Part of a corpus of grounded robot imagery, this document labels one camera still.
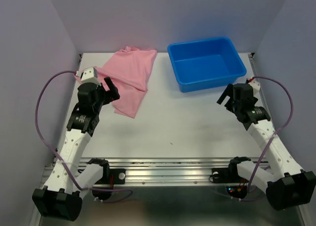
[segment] gray wall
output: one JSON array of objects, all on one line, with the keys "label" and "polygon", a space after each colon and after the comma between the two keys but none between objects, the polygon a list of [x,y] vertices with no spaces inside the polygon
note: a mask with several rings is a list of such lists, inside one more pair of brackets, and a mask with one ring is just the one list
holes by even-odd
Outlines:
[{"label": "gray wall", "polygon": [[[56,72],[78,63],[72,44],[50,0],[0,0],[0,225],[26,226],[33,210],[47,148],[34,125],[37,97]],[[74,79],[56,80],[39,113],[44,136],[58,141]]]},{"label": "gray wall", "polygon": [[255,51],[284,0],[52,0],[80,51],[126,45],[166,51],[174,42],[228,36]]},{"label": "gray wall", "polygon": [[[280,137],[306,171],[316,173],[316,0],[286,0],[255,54],[258,73],[281,81],[291,93],[294,115]],[[263,90],[276,127],[289,114],[289,101],[275,84]],[[316,192],[310,209],[316,223]]]}]

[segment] pink garment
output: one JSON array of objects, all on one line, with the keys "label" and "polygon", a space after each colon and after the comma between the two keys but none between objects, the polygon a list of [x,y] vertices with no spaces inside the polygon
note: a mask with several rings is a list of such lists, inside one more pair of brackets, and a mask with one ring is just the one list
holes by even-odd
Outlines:
[{"label": "pink garment", "polygon": [[147,92],[147,82],[152,73],[157,51],[140,50],[127,46],[106,62],[102,68],[96,68],[98,79],[105,88],[105,77],[110,77],[118,88],[120,99],[113,101],[115,113],[135,118],[140,103]]}]

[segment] blue tray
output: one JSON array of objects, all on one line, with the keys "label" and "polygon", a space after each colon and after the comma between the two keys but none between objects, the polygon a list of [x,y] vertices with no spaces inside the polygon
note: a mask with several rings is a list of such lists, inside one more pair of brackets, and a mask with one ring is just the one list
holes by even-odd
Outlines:
[{"label": "blue tray", "polygon": [[227,37],[171,44],[168,53],[181,92],[226,86],[247,72]]}]

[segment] white table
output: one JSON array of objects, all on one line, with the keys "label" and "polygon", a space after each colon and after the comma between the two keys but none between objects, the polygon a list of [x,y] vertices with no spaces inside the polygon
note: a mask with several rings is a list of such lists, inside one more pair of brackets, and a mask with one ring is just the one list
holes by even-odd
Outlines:
[{"label": "white table", "polygon": [[[102,67],[113,53],[85,53],[79,70]],[[253,75],[247,53],[239,54],[247,68],[245,82]],[[66,123],[77,103],[71,98]],[[135,119],[103,106],[100,122],[83,158],[257,158],[259,147],[233,113],[216,103],[225,87],[182,93],[167,53],[158,53],[146,94]],[[61,137],[59,148],[64,137]]]}]

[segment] robotic arm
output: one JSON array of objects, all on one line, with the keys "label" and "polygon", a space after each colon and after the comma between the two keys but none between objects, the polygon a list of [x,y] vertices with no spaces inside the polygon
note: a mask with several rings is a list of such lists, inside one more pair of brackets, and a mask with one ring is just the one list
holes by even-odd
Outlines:
[{"label": "robotic arm", "polygon": [[[82,84],[78,87],[78,103],[75,105],[67,124],[67,132],[60,156],[74,176],[83,151],[99,123],[103,105],[119,99],[118,89],[109,77],[105,82],[106,91],[97,79],[96,70],[87,68],[81,74]],[[91,159],[76,181],[80,187],[92,187],[98,180],[109,176],[109,163],[102,159]],[[42,189],[35,189],[32,199],[43,216],[74,221],[82,206],[82,199],[88,190],[79,190],[58,160]]]},{"label": "robotic arm", "polygon": [[[293,159],[283,145],[280,138],[274,134],[275,130],[267,111],[263,107],[255,106],[260,84],[252,80],[246,84],[229,84],[219,100],[221,104],[225,97],[229,97],[225,107],[234,113],[243,123],[247,132],[255,139],[261,150],[264,150],[271,136],[274,138],[265,156],[269,162],[272,174],[258,168],[253,183],[266,193],[271,206],[276,210],[309,203],[316,185],[313,172],[305,172]],[[213,177],[217,182],[238,182],[240,178],[250,180],[255,164],[247,157],[236,157],[231,160],[227,169],[213,169],[218,175]]]}]

